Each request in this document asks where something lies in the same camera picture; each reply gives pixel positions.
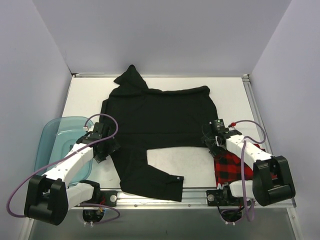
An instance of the black shirt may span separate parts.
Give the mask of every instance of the black shirt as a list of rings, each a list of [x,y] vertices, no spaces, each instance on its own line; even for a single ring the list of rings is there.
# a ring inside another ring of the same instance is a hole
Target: black shirt
[[[115,138],[121,147],[111,158],[121,189],[139,196],[181,202],[184,177],[148,165],[147,150],[205,148],[201,141],[202,125],[218,119],[216,106],[209,97],[210,89],[207,86],[177,91],[150,89],[133,65],[114,82],[119,87],[103,101],[101,113],[113,116],[119,124]],[[100,122],[115,127],[106,117],[101,116]]]

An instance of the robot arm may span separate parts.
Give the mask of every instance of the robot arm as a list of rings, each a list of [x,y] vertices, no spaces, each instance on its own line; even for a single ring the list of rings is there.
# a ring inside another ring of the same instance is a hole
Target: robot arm
[[[59,225],[71,208],[85,201],[97,203],[100,197],[99,183],[82,180],[76,186],[70,187],[69,183],[88,161],[95,158],[97,162],[101,162],[120,147],[113,138],[83,149],[87,144],[107,137],[108,133],[109,128],[103,123],[95,123],[93,130],[79,138],[67,154],[73,156],[42,176],[34,175],[29,180],[24,215]]]
[[[203,141],[213,156],[229,151],[241,158],[244,136],[225,127],[222,119],[211,124],[210,137],[205,136]],[[247,142],[243,160],[253,170],[253,180],[245,181],[247,198],[267,206],[296,195],[289,164],[283,156],[273,156]],[[230,183],[228,187],[233,197],[243,198],[241,180]]]

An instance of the transparent blue bin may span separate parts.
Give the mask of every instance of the transparent blue bin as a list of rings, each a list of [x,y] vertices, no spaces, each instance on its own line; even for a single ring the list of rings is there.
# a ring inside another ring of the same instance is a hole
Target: transparent blue bin
[[[82,116],[69,116],[60,117],[48,122],[42,131],[40,138],[38,152],[36,155],[34,170],[38,170],[45,165],[54,163],[64,158],[70,151],[70,147],[73,146],[76,141],[86,134],[83,127],[87,118]],[[90,120],[87,126],[90,128],[93,126],[93,122]],[[39,175],[44,174],[47,170],[39,172]],[[92,160],[87,162],[78,173],[71,180],[71,184],[77,183],[81,180],[87,179],[91,173]]]

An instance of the red plaid fabric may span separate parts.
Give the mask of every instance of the red plaid fabric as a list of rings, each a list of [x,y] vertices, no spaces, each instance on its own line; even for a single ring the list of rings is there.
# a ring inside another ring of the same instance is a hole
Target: red plaid fabric
[[[241,180],[241,159],[239,157],[227,152],[224,155],[215,156],[213,159],[216,186]],[[244,179],[252,180],[253,176],[254,172],[247,164],[244,164]]]

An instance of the white wall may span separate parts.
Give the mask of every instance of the white wall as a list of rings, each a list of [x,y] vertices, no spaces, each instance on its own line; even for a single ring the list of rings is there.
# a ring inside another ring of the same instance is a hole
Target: white wall
[[[33,0],[73,73],[251,73],[291,0]]]
[[[23,220],[6,212],[10,192],[33,172],[44,125],[62,114],[71,74],[31,0],[0,3],[0,238]],[[25,193],[11,205],[23,214]]]
[[[305,239],[320,228],[320,1],[292,0],[252,73],[272,150],[290,161]]]

